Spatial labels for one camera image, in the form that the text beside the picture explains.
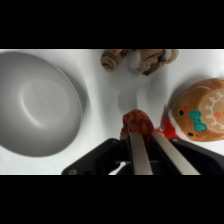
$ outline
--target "white surface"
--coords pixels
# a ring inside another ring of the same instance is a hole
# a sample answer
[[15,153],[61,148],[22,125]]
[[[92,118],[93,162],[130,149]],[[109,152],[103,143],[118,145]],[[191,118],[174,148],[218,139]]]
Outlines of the white surface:
[[[19,156],[0,148],[0,174],[60,174],[108,138],[119,138],[122,116],[145,111],[159,127],[171,99],[197,81],[224,75],[224,50],[179,50],[176,62],[149,77],[132,72],[126,61],[108,73],[103,50],[24,50],[56,64],[72,81],[84,105],[80,132],[63,152],[47,158]],[[201,143],[224,155],[224,141]]]

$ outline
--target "teal bow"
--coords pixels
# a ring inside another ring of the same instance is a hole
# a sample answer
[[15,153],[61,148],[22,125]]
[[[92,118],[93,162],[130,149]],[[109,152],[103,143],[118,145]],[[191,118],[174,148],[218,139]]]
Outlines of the teal bow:
[[195,131],[204,131],[206,130],[206,125],[201,122],[201,112],[198,110],[193,110],[190,112],[190,118],[194,121]]

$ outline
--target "red object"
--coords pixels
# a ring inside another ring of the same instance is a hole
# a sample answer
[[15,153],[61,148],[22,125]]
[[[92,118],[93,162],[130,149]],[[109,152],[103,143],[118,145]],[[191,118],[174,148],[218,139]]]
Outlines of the red object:
[[142,134],[146,147],[149,146],[151,133],[154,131],[154,126],[148,115],[140,110],[133,110],[123,117],[123,128],[121,135],[129,135],[128,127],[131,132],[139,132]]

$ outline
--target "white table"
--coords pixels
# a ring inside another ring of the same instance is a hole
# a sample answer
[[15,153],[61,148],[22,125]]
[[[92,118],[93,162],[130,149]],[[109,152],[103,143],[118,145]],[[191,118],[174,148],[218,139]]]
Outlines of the white table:
[[[180,50],[175,63],[149,77],[135,75],[126,61],[113,73],[104,71],[103,50],[23,51],[53,62],[72,79],[83,101],[83,122],[73,143],[54,156],[24,157],[0,147],[0,174],[60,174],[103,141],[119,138],[125,113],[141,109],[158,128],[171,98],[197,81],[224,75],[224,50]],[[224,155],[224,141],[200,145]]]

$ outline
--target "gray bowl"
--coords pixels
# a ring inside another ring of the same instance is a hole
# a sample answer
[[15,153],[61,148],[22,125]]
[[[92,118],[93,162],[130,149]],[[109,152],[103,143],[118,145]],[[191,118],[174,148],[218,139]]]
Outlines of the gray bowl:
[[0,145],[18,154],[49,156],[75,138],[80,99],[54,65],[30,54],[0,54]]

